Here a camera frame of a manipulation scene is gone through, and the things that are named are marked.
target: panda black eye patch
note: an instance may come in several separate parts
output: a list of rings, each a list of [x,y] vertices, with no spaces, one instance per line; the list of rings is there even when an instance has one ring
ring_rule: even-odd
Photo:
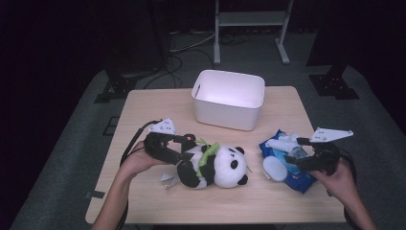
[[[231,164],[230,164],[230,167],[233,170],[235,170],[237,168],[237,166],[238,166],[238,161],[236,161],[236,160],[232,161]]]

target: panda face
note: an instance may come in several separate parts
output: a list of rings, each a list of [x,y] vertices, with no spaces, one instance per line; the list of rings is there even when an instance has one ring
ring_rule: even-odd
[[[220,146],[214,160],[214,183],[223,188],[233,188],[246,177],[247,162],[242,150]]]

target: metal shelf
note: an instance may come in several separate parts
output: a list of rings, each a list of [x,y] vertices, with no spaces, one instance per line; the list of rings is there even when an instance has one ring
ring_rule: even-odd
[[[220,12],[219,26],[281,26],[285,11]]]
[[[219,0],[215,0],[214,64],[220,64],[219,28],[233,26],[282,26],[281,36],[275,42],[283,64],[289,64],[283,41],[293,2],[294,0],[289,0],[286,11],[220,12]]]

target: white plastic bin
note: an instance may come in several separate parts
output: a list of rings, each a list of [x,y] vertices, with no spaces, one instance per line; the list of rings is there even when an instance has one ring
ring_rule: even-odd
[[[261,77],[205,70],[192,90],[195,118],[204,124],[252,130],[257,125],[264,91]]]

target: human arm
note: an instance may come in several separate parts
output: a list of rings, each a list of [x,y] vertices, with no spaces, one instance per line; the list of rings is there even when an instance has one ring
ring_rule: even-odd
[[[116,229],[128,201],[131,180],[152,166],[166,164],[149,156],[143,147],[144,142],[137,143],[134,153],[120,166],[92,229]]]
[[[376,229],[356,189],[348,163],[341,158],[334,174],[328,176],[322,172],[309,172],[316,177],[328,191],[343,203],[352,221],[361,229]]]

